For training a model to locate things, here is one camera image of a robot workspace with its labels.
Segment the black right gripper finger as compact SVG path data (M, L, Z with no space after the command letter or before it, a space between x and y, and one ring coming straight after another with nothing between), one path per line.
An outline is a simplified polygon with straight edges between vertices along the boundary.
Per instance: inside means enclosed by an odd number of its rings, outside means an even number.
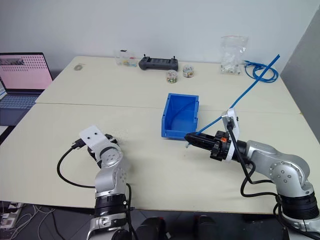
M205 133L190 132L184 136L184 139L188 143L195 143L195 142L202 143L202 142L212 142L215 140L215 137Z
M212 141L201 140L201 139L190 139L188 140L188 143L192 146L205 149L208 151L211 151L214 146L214 143Z

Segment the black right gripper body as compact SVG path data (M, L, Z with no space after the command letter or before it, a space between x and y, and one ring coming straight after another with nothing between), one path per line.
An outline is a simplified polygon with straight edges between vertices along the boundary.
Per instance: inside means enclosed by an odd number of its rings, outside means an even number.
M227 158L230 148L230 135L228 132L217 131L213 138L213 147L211 148L210 158L218 161Z

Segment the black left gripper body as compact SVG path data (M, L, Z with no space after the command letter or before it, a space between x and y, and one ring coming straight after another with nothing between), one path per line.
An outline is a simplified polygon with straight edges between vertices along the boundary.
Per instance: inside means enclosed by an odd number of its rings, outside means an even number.
M114 144L117 144L118 145L118 141L116 138L114 138L112 135L110 134L105 134L105 137L111 142L111 143L114 143ZM102 161L97 161L96 160L96 155L95 153L93 152L93 150L90 148L90 147L87 147L87 152L89 153L89 155L94 159L95 163L98 165L99 168L102 167Z

